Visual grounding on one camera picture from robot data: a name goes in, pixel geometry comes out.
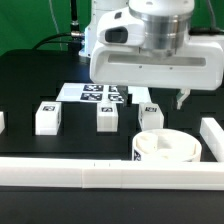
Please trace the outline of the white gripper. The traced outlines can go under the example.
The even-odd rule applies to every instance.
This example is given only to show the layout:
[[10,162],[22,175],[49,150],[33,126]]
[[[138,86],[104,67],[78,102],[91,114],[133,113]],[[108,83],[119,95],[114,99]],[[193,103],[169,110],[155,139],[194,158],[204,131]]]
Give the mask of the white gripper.
[[177,109],[190,90],[215,90],[224,75],[224,36],[189,34],[191,6],[128,6],[104,14],[90,61],[90,78],[118,86],[181,89]]

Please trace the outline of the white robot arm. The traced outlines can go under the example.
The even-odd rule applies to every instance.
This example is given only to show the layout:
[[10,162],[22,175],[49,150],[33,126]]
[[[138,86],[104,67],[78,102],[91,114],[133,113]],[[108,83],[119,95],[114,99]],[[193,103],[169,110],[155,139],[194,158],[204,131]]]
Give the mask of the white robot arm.
[[224,37],[190,29],[194,0],[92,0],[85,29],[90,79],[98,84],[192,90],[223,81]]

